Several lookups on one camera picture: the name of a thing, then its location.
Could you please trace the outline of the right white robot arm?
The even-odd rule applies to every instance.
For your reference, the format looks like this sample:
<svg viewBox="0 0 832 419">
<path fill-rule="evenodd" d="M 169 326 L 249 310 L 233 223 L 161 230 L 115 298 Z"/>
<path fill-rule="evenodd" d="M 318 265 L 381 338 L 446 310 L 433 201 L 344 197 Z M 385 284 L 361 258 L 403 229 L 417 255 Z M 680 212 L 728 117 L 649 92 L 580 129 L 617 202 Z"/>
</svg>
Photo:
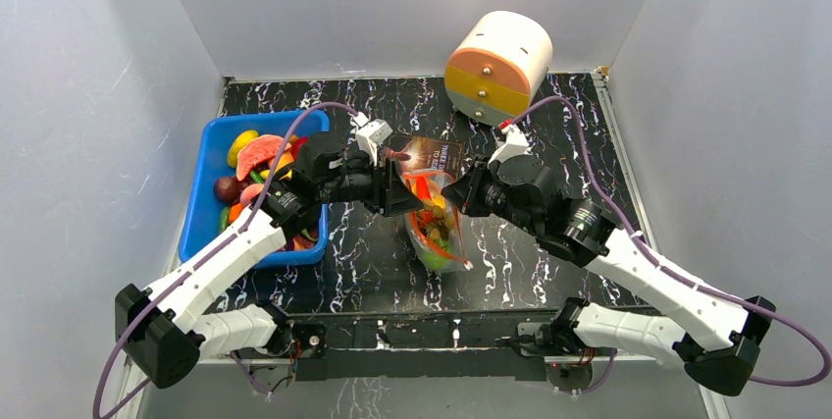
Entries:
<svg viewBox="0 0 832 419">
<path fill-rule="evenodd" d="M 505 344 L 530 356 L 624 350 L 681 368 L 726 396 L 739 395 L 751 379 L 769 321 L 744 303 L 674 280 L 671 263 L 651 263 L 611 213 L 565 196 L 556 173 L 536 158 L 480 159 L 442 196 L 466 216 L 504 219 L 550 255 L 614 281 L 657 311 L 641 315 L 570 297 L 549 324 L 520 324 Z"/>
</svg>

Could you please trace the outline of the red toy chili pepper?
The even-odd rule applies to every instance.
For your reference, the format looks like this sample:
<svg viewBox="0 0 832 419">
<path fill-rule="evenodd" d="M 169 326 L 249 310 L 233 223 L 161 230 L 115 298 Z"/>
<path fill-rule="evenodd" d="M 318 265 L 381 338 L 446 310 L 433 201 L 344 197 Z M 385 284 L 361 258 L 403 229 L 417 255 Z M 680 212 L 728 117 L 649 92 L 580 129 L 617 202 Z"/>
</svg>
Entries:
<svg viewBox="0 0 832 419">
<path fill-rule="evenodd" d="M 411 191 L 425 204 L 446 207 L 445 198 L 440 187 L 434 181 L 434 175 L 418 175 L 407 178 Z"/>
</svg>

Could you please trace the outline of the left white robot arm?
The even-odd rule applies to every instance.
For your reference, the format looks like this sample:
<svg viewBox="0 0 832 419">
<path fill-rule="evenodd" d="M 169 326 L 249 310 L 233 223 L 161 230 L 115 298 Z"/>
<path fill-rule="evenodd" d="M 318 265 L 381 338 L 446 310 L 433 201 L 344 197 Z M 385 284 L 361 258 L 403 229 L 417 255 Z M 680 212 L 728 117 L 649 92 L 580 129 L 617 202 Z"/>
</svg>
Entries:
<svg viewBox="0 0 832 419">
<path fill-rule="evenodd" d="M 245 348 L 288 352 L 289 318 L 268 302 L 207 314 L 218 296 L 303 230 L 329 203 L 360 202 L 384 217 L 421 208 L 395 164 L 364 149 L 347 152 L 325 131 L 311 134 L 295 161 L 272 175 L 261 203 L 252 202 L 214 240 L 174 272 L 115 297 L 117 348 L 159 389 L 186 377 L 199 360 Z"/>
</svg>

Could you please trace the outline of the brown toy longan bunch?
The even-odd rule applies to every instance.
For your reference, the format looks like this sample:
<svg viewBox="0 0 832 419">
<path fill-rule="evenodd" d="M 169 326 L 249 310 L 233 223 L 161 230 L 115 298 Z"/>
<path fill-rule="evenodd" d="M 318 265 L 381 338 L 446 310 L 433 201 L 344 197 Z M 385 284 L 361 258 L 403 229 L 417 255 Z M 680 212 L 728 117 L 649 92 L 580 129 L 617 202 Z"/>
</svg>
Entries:
<svg viewBox="0 0 832 419">
<path fill-rule="evenodd" d="M 416 224 L 421 234 L 436 246 L 448 246 L 456 229 L 456 219 L 451 212 L 430 204 L 416 212 Z"/>
</svg>

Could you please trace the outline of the clear zip top bag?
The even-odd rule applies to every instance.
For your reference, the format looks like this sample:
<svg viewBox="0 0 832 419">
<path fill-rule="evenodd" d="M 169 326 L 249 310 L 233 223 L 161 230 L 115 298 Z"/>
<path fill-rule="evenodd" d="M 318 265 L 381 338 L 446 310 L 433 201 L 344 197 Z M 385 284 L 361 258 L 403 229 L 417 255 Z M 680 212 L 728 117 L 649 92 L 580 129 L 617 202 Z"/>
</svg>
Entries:
<svg viewBox="0 0 832 419">
<path fill-rule="evenodd" d="M 404 217 L 418 260 L 427 270 L 437 273 L 472 270 L 473 264 L 464 251 L 459 213 L 442 195 L 455 178 L 437 170 L 405 173 L 403 178 L 422 203 L 420 209 Z"/>
</svg>

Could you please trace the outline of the green toy lime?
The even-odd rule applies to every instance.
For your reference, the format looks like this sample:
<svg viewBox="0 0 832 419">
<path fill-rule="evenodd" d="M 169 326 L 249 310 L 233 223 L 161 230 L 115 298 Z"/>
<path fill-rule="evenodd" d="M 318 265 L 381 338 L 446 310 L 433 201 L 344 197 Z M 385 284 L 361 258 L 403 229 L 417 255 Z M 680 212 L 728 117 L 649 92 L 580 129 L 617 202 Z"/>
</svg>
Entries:
<svg viewBox="0 0 832 419">
<path fill-rule="evenodd" d="M 427 270 L 438 273 L 454 272 L 458 268 L 457 258 L 441 249 L 418 250 L 417 258 Z"/>
</svg>

